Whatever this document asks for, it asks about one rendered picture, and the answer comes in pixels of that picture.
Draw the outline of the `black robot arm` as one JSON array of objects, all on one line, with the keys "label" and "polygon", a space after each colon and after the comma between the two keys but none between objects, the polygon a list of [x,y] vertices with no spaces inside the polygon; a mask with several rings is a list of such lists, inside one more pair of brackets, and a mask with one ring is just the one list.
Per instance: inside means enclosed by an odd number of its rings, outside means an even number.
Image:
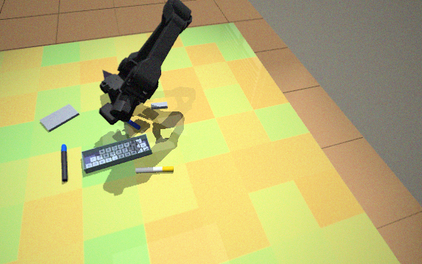
[{"label": "black robot arm", "polygon": [[[139,101],[145,103],[158,88],[161,65],[179,34],[192,21],[191,10],[180,0],[168,0],[163,7],[161,22],[158,24],[139,51],[130,53],[114,73],[104,78],[100,89],[111,93],[115,99],[110,115],[129,122]],[[146,92],[144,95],[142,92]]]}]

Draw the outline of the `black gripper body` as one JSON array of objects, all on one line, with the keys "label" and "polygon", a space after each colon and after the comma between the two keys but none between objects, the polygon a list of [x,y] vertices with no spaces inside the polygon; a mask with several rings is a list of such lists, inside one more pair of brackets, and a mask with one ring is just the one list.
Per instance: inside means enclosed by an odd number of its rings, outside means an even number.
[{"label": "black gripper body", "polygon": [[105,105],[103,105],[102,107],[99,108],[99,114],[110,124],[110,125],[114,125],[116,122],[118,122],[119,120],[112,117],[110,115],[110,110],[112,108],[112,105],[110,103],[106,103]]}]

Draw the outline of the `black stylus with blue tip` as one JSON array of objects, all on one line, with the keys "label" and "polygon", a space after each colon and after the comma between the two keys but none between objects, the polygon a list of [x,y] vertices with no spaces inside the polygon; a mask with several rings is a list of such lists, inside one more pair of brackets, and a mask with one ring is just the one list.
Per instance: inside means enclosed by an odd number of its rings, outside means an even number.
[{"label": "black stylus with blue tip", "polygon": [[62,151],[62,182],[67,182],[67,146],[66,144],[63,144],[61,146]]}]

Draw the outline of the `grey keyboard with white keys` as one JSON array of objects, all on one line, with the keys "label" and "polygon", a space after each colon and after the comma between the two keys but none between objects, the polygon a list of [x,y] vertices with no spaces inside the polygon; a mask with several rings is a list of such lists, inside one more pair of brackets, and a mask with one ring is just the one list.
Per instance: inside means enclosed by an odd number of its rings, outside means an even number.
[{"label": "grey keyboard with white keys", "polygon": [[87,174],[151,154],[146,134],[81,152]]}]

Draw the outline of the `blue stylus with grey tip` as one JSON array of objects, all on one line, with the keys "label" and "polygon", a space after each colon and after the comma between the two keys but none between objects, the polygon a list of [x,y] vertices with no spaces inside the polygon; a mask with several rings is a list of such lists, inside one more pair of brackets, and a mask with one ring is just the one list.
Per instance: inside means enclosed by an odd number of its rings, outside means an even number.
[{"label": "blue stylus with grey tip", "polygon": [[139,130],[141,128],[140,125],[136,124],[134,121],[130,120],[129,122],[126,122],[129,125],[133,126],[135,129]]}]

